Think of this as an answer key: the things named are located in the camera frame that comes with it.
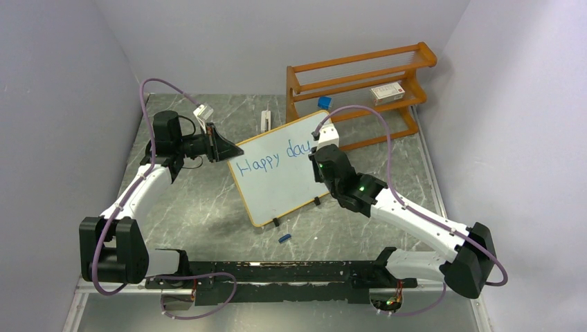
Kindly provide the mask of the yellow framed whiteboard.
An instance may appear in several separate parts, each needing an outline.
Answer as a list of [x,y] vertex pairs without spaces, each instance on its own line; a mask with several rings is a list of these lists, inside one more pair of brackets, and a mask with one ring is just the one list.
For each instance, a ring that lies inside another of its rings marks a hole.
[[308,158],[317,145],[311,133],[328,114],[312,113],[237,145],[244,154],[228,165],[255,227],[328,194],[325,185],[314,180]]

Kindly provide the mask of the blue marker cap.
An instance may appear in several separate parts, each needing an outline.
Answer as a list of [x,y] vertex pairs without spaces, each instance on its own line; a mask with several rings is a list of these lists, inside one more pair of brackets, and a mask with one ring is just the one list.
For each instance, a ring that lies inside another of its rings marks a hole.
[[283,243],[283,242],[285,242],[285,241],[289,240],[290,238],[291,238],[291,235],[290,235],[290,234],[286,234],[286,235],[284,235],[284,236],[280,237],[280,238],[278,239],[278,242],[279,242],[279,243]]

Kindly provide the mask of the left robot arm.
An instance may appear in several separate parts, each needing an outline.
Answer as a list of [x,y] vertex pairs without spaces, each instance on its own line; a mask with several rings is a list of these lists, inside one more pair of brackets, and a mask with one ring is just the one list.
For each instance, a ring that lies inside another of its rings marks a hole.
[[173,287],[188,284],[192,269],[186,252],[147,248],[139,224],[176,180],[185,159],[205,156],[214,163],[244,153],[211,122],[200,133],[184,135],[175,111],[156,113],[152,128],[154,142],[147,144],[131,184],[100,216],[87,217],[80,224],[81,272],[87,282],[139,284],[163,275]]

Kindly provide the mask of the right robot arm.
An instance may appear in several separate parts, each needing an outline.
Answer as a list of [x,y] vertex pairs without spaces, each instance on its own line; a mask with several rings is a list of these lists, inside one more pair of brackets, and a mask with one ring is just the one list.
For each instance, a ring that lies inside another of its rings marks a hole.
[[455,293],[479,298],[496,266],[490,229],[467,226],[401,197],[382,180],[356,172],[347,154],[336,145],[312,148],[309,155],[316,182],[325,184],[338,204],[373,221],[389,223],[418,238],[429,252],[396,249],[373,269],[375,281],[391,286],[398,279],[444,282]]

